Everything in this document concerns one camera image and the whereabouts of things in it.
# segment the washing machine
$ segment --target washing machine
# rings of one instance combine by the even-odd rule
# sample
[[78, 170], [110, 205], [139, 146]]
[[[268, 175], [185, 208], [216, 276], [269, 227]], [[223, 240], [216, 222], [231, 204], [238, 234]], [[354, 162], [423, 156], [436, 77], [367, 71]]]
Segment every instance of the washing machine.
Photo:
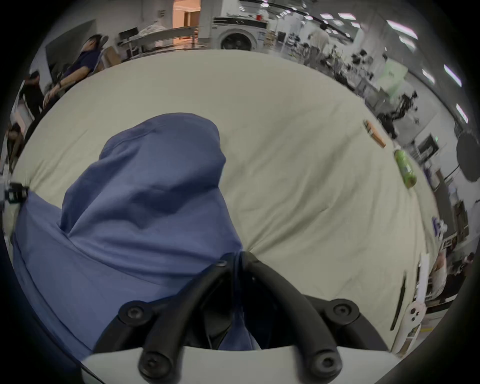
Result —
[[213, 49], [261, 51], [268, 23], [240, 17], [214, 17], [212, 22]]

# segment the person in white shirt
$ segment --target person in white shirt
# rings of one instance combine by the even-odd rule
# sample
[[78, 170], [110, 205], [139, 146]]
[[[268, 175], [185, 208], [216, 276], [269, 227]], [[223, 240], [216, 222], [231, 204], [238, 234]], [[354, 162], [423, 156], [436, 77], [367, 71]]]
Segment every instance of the person in white shirt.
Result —
[[328, 33], [325, 31], [325, 29], [327, 29], [327, 26], [322, 23], [320, 24], [320, 28], [317, 28], [308, 36], [310, 40], [310, 54], [303, 65], [308, 65], [310, 68], [317, 68], [323, 50], [330, 41], [328, 38]]

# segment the screw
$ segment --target screw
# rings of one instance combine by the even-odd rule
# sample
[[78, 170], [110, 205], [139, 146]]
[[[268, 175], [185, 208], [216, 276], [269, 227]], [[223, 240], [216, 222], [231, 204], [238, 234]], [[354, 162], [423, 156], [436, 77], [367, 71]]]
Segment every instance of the screw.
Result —
[[127, 316], [130, 317], [131, 319], [141, 319], [142, 316], [144, 315], [144, 311], [140, 307], [130, 307], [127, 310]]
[[171, 368], [168, 358], [158, 352], [145, 353], [139, 365], [140, 372], [151, 379], [164, 378]]
[[338, 304], [333, 308], [333, 312], [338, 316], [348, 316], [351, 313], [351, 308], [346, 304]]
[[335, 352], [324, 351], [313, 357], [311, 370], [317, 377], [332, 377], [339, 373], [341, 369], [341, 360]]

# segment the green can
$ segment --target green can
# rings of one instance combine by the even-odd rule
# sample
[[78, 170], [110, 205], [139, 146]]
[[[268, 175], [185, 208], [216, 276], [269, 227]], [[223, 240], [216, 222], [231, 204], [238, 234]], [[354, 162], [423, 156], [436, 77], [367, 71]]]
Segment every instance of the green can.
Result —
[[412, 164], [410, 163], [407, 154], [405, 151], [397, 149], [394, 152], [394, 158], [400, 169], [403, 183], [408, 189], [413, 187], [417, 183], [417, 176], [415, 176], [415, 173], [413, 172]]

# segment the beige bedsheet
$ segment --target beige bedsheet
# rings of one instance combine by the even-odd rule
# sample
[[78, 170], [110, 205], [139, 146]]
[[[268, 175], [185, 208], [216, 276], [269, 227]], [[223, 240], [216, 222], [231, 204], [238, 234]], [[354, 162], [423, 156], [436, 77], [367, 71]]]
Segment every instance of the beige bedsheet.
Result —
[[[171, 112], [217, 125], [227, 158], [220, 189], [245, 249], [303, 294], [353, 300], [391, 347], [402, 277], [405, 271], [401, 315], [413, 299], [436, 205], [419, 169], [418, 186], [406, 189], [393, 143], [363, 100], [310, 68], [260, 53], [209, 50], [107, 69], [46, 115], [13, 180], [61, 207], [111, 136]], [[375, 122], [386, 148], [367, 135], [363, 119]], [[427, 201], [423, 209], [419, 199]], [[7, 208], [7, 230], [14, 217]]]

